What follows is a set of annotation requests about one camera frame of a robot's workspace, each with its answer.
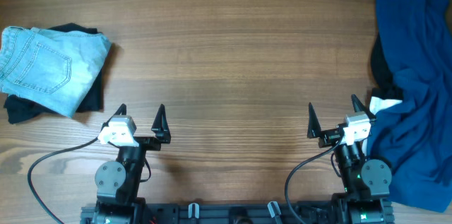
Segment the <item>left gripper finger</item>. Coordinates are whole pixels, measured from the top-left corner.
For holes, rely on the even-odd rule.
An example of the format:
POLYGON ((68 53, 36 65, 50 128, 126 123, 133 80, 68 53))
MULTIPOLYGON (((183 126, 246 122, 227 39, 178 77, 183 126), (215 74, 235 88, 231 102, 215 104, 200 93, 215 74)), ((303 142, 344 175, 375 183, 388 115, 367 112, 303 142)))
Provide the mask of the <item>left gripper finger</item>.
POLYGON ((124 121, 125 117, 126 117, 126 104, 121 104, 117 111, 106 122, 102 124, 101 129, 104 129, 106 126, 109 126, 109 123, 111 121, 122 122, 124 121))
POLYGON ((159 106, 151 130, 160 143, 170 143, 171 133, 163 104, 159 106))

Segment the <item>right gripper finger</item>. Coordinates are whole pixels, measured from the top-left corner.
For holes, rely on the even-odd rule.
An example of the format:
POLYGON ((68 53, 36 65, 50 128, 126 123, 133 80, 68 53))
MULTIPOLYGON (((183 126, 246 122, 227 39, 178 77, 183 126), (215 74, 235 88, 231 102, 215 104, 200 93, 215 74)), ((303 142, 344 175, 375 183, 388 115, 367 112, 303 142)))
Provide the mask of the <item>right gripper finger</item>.
POLYGON ((321 133, 321 125, 319 123, 318 117, 316 116, 314 106, 309 103, 309 122, 307 129, 308 138, 318 138, 321 133))
POLYGON ((351 95, 351 101, 355 112, 364 112, 368 116, 369 121, 376 121, 376 115, 373 114, 370 109, 366 107, 355 94, 351 95))

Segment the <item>blue polo shirt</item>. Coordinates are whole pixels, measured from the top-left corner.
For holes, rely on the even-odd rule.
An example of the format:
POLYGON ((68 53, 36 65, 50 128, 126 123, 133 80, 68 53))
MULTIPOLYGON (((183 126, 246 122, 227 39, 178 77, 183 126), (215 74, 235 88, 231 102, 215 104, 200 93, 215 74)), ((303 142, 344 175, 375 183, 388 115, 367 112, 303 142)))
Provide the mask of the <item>blue polo shirt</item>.
POLYGON ((390 200, 444 212, 451 203, 448 0, 376 0, 383 56, 403 92, 379 110, 367 155, 392 166, 390 200))

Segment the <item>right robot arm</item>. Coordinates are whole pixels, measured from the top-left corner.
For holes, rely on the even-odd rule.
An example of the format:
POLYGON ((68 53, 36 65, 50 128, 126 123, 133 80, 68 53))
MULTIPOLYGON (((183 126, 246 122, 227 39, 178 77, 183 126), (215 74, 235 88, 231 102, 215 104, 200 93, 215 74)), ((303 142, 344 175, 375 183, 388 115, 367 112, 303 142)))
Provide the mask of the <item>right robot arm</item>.
POLYGON ((376 115, 356 95, 351 96, 354 112, 342 124, 323 130, 314 106, 309 104, 307 136, 317 138, 320 148, 331 148, 337 162, 343 193, 332 195, 328 222, 339 224, 390 224, 395 222, 388 200, 392 173, 381 159, 364 155, 362 144, 371 135, 376 115))

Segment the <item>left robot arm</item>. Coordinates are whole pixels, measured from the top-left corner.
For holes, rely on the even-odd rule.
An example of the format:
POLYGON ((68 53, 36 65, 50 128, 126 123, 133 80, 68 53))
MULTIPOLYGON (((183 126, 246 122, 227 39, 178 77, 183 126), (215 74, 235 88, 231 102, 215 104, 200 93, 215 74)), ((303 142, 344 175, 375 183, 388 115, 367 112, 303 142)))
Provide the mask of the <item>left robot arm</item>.
POLYGON ((150 210, 145 199, 138 197, 144 167, 149 166, 145 155, 159 151, 162 144, 169 144, 171 133, 167 123, 165 106, 160 105, 151 131, 154 136, 137 136, 133 118, 126 113, 123 104, 102 125, 97 139, 119 149, 116 160, 105 162, 95 173, 97 201, 92 224, 144 223, 150 210))

